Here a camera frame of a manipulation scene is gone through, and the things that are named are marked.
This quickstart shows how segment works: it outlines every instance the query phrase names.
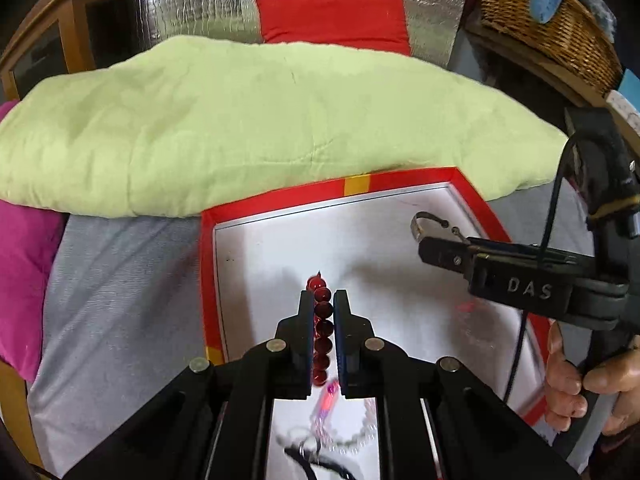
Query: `green blanket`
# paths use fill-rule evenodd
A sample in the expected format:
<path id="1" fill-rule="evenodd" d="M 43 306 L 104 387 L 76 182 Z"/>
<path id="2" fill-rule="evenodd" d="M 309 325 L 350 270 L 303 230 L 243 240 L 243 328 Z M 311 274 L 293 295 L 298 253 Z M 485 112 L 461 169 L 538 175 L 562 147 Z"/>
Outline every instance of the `green blanket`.
<path id="1" fill-rule="evenodd" d="M 457 166 L 490 200 L 551 180 L 563 143 L 507 96 L 417 59 L 179 36 L 37 85 L 0 123 L 0 198 L 179 217 L 328 178 Z"/>

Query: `red cushion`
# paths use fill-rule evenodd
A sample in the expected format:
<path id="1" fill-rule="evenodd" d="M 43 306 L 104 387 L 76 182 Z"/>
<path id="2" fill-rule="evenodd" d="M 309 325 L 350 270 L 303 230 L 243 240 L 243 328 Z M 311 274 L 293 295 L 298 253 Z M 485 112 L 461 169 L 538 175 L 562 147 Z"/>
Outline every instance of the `red cushion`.
<path id="1" fill-rule="evenodd" d="M 330 43 L 411 55 L 402 0 L 255 0 L 267 43 Z"/>

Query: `metal rivet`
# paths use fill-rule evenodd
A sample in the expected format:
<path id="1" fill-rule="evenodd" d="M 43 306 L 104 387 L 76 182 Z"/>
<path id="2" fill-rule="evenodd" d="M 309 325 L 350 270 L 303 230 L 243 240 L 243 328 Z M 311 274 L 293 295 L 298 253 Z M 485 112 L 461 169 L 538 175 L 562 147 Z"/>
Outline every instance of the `metal rivet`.
<path id="1" fill-rule="evenodd" d="M 443 357 L 440 359 L 440 368 L 447 372 L 457 372 L 460 370 L 460 361 L 455 357 Z"/>
<path id="2" fill-rule="evenodd" d="M 377 352 L 385 347 L 385 342 L 379 337 L 370 337 L 364 342 L 364 346 L 373 352 Z"/>
<path id="3" fill-rule="evenodd" d="M 211 363 L 205 357 L 194 357 L 189 361 L 189 368 L 195 374 L 201 374 L 204 370 L 209 368 Z"/>
<path id="4" fill-rule="evenodd" d="M 269 352 L 282 352 L 287 347 L 287 343 L 282 339 L 271 339 L 267 341 L 267 350 Z"/>

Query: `pink fabric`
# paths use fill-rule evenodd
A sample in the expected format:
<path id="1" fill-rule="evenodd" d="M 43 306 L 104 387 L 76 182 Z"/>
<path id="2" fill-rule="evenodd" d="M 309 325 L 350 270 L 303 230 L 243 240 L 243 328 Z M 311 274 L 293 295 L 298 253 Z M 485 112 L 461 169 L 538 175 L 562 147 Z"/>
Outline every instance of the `pink fabric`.
<path id="1" fill-rule="evenodd" d="M 0 105 L 0 121 L 16 102 Z M 42 352 L 42 308 L 64 215 L 0 200 L 0 358 L 33 382 Z"/>

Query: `human hand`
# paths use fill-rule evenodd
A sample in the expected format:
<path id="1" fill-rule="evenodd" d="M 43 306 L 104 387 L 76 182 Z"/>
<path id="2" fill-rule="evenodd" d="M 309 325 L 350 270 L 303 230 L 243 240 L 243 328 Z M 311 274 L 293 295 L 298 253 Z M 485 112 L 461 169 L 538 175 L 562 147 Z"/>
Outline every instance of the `human hand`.
<path id="1" fill-rule="evenodd" d="M 640 421 L 640 350 L 635 349 L 604 362 L 588 372 L 584 380 L 562 353 L 562 335 L 555 322 L 549 330 L 546 362 L 545 420 L 557 431 L 567 431 L 572 418 L 587 412 L 582 386 L 596 394 L 620 392 L 602 433 L 617 434 Z"/>

